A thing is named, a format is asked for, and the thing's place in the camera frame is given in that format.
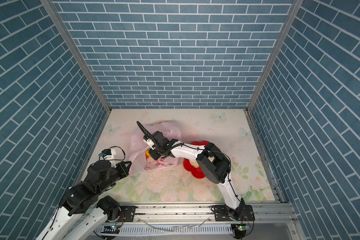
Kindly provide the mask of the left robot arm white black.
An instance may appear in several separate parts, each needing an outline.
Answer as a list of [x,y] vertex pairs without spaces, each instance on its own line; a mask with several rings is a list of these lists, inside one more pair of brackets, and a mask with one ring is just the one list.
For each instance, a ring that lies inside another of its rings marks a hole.
[[91,164],[86,178],[71,187],[60,200],[38,240],[84,240],[105,222],[121,221],[125,214],[111,196],[99,196],[129,175],[132,162],[121,161],[114,167],[107,160]]

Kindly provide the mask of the beige fake fruit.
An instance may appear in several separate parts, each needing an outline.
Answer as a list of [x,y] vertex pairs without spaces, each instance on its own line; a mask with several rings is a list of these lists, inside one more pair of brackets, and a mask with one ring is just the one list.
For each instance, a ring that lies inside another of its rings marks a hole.
[[199,168],[199,167],[200,167],[199,164],[198,164],[197,162],[195,162],[195,161],[190,161],[190,164],[191,164],[193,167],[195,167],[195,168]]

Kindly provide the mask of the pink plastic bag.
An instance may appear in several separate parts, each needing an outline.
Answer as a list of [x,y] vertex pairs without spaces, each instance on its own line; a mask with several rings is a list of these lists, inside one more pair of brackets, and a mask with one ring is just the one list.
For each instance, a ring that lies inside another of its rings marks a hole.
[[129,174],[136,175],[143,171],[174,167],[179,158],[173,157],[165,147],[175,140],[180,141],[180,129],[172,122],[162,122],[145,127],[137,122],[138,130],[131,136],[129,162],[132,163]]

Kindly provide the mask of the yellow fake banana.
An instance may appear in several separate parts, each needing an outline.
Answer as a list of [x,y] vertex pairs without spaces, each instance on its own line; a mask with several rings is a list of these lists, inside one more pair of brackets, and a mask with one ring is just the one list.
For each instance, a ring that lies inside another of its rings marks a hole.
[[148,150],[145,151],[145,156],[146,156],[146,160],[149,159],[151,157],[150,153]]

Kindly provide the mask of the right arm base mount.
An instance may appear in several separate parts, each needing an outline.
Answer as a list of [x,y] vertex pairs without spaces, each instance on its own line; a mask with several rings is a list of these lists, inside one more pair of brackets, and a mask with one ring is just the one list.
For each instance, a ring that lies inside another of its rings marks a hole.
[[216,222],[249,221],[255,220],[255,214],[251,205],[244,205],[237,209],[228,208],[225,205],[214,205],[211,207]]

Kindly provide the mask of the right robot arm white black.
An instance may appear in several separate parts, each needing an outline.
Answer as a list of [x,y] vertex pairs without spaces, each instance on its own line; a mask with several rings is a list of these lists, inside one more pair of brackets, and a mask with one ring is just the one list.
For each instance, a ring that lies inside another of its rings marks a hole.
[[168,140],[156,131],[144,133],[144,142],[150,147],[149,154],[155,160],[173,157],[196,162],[205,177],[221,191],[231,219],[241,221],[245,216],[245,201],[231,179],[231,160],[213,143],[205,146],[185,144],[177,139]]

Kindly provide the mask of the red flower-shaped plate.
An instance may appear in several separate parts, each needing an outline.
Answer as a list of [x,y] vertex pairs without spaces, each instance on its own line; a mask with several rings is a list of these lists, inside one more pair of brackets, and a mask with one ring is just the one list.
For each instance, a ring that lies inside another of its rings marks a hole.
[[[223,184],[230,172],[230,162],[221,150],[208,141],[184,144],[177,149],[177,153],[184,158],[184,168],[197,179],[207,178],[214,184]],[[199,168],[190,164],[195,161]]]

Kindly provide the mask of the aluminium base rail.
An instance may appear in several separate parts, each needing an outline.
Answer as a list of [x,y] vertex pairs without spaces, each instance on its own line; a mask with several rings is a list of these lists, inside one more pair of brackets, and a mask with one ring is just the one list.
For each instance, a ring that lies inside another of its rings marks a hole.
[[253,222],[216,222],[212,203],[197,204],[132,204],[136,206],[131,223],[105,222],[90,235],[102,240],[121,237],[186,236],[186,235],[231,235],[235,239],[250,238],[261,233],[267,238],[279,239],[279,232],[286,239],[303,240],[302,229],[290,204],[252,203],[255,214]]

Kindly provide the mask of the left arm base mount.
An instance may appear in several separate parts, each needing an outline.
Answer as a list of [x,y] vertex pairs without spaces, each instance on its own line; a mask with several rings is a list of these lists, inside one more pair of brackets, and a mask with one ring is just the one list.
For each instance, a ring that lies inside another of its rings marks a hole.
[[120,206],[108,213],[108,222],[131,223],[134,221],[136,206]]

